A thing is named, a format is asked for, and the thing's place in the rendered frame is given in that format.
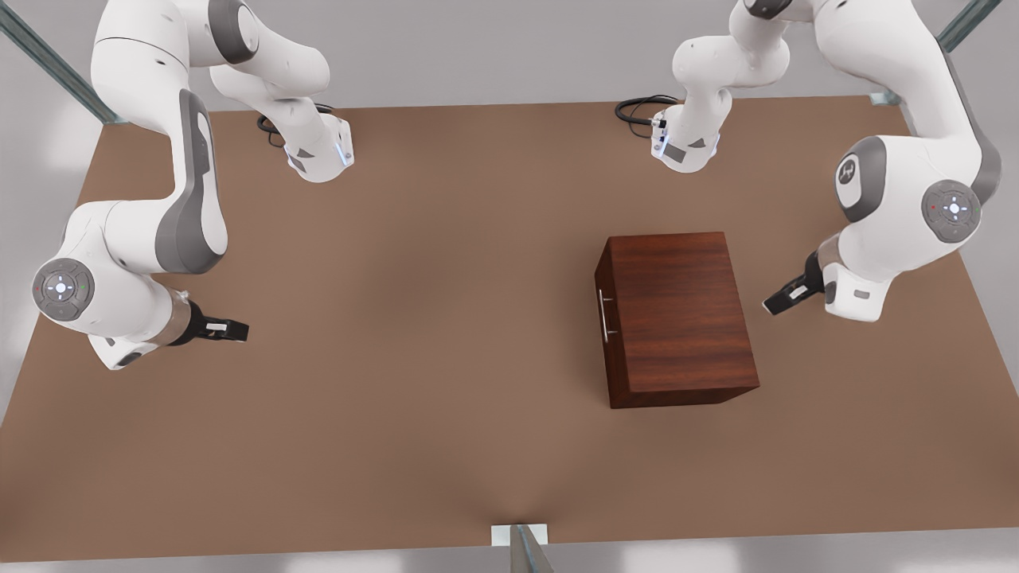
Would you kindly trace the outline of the silver frame post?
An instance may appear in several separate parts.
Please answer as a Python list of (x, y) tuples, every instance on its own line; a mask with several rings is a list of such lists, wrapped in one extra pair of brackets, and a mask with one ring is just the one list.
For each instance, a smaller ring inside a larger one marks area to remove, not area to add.
[(492, 546), (509, 548), (509, 573), (556, 573), (546, 557), (546, 524), (498, 524), (490, 529)]
[(94, 88), (35, 29), (23, 21), (5, 0), (0, 0), (0, 32), (102, 124), (110, 126), (127, 123), (101, 100)]
[[(991, 15), (991, 12), (1002, 2), (1003, 0), (968, 0), (968, 3), (958, 11), (952, 21), (947, 23), (942, 32), (938, 32), (938, 36), (936, 36), (938, 46), (947, 53), (954, 51), (973, 30)], [(871, 93), (869, 98), (871, 104), (876, 106), (899, 106), (902, 104), (899, 95), (888, 89), (881, 93)]]

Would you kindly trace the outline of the dark wooden cabinet box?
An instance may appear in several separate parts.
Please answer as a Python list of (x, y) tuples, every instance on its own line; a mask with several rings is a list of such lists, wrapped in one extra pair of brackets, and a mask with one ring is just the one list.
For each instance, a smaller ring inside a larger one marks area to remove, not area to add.
[(716, 405), (759, 387), (723, 232), (612, 236), (595, 288), (614, 299), (609, 406)]

